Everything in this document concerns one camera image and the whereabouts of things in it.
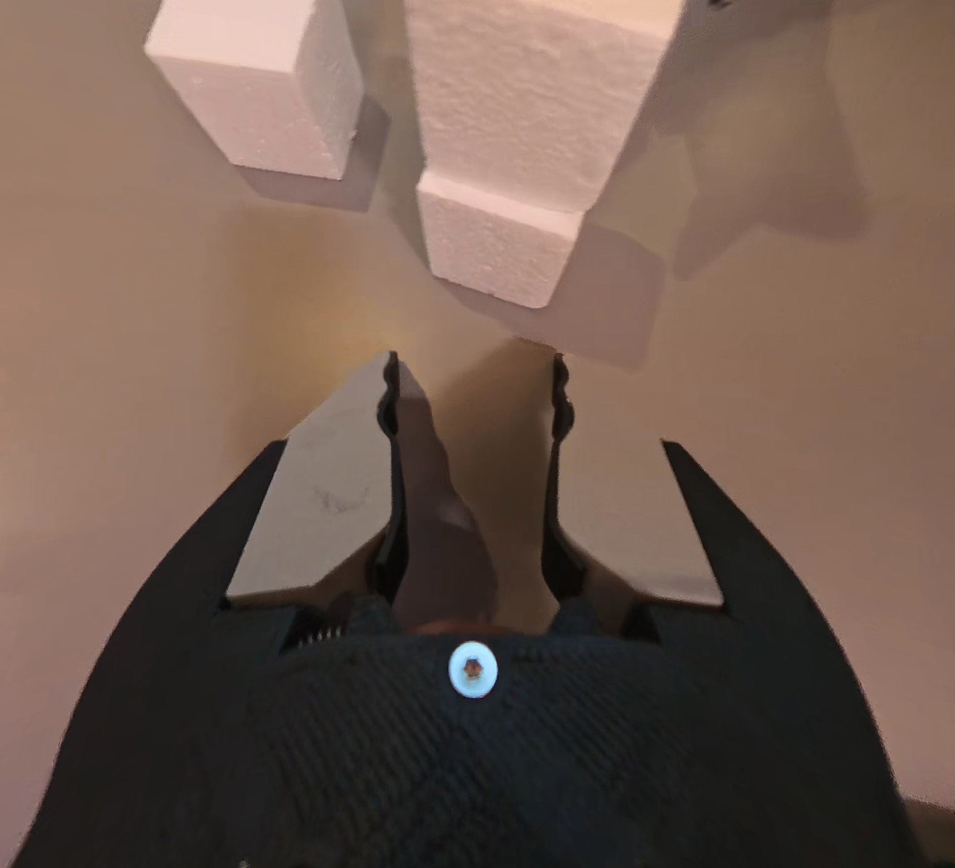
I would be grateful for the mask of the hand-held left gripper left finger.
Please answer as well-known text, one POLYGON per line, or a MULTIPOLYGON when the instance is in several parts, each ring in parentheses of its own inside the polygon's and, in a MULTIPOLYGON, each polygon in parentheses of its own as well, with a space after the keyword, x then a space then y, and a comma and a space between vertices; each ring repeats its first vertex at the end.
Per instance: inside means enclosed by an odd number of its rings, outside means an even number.
POLYGON ((381 352, 289 432, 230 603, 394 601, 409 560, 399 392, 397 354, 381 352))

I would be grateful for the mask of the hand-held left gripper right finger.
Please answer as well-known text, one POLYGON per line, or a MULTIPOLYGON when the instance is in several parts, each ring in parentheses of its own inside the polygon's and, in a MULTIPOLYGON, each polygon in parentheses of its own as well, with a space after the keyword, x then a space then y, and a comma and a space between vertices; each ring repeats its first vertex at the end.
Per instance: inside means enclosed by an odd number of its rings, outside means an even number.
POLYGON ((596 607, 722 607, 662 439, 584 407, 559 353, 551 404, 541 556, 551 595, 596 607))

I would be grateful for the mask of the white foam cube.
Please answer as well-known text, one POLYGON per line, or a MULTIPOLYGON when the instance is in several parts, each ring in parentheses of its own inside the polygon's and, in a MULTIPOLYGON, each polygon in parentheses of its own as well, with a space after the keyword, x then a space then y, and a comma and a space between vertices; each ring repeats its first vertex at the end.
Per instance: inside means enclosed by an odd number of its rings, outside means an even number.
POLYGON ((427 166, 565 212, 599 197, 686 0, 403 0, 427 166))
POLYGON ((342 0, 162 0, 144 51, 231 164, 343 178, 365 87, 342 0))
POLYGON ((416 189, 432 273, 526 308, 548 305, 585 213, 554 210, 424 168, 416 189))

